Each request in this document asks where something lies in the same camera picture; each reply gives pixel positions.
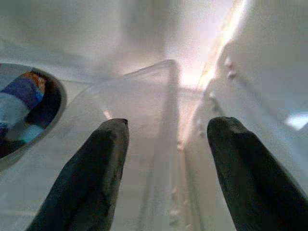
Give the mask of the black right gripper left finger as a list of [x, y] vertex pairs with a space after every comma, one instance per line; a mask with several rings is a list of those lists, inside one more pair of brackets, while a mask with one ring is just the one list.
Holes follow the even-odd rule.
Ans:
[[103, 122], [65, 164], [27, 230], [110, 230], [128, 144], [127, 119]]

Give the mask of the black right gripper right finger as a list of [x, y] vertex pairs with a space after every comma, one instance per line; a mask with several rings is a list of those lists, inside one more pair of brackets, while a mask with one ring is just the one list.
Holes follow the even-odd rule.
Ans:
[[207, 139], [236, 230], [307, 230], [307, 195], [256, 134], [220, 116], [209, 120]]

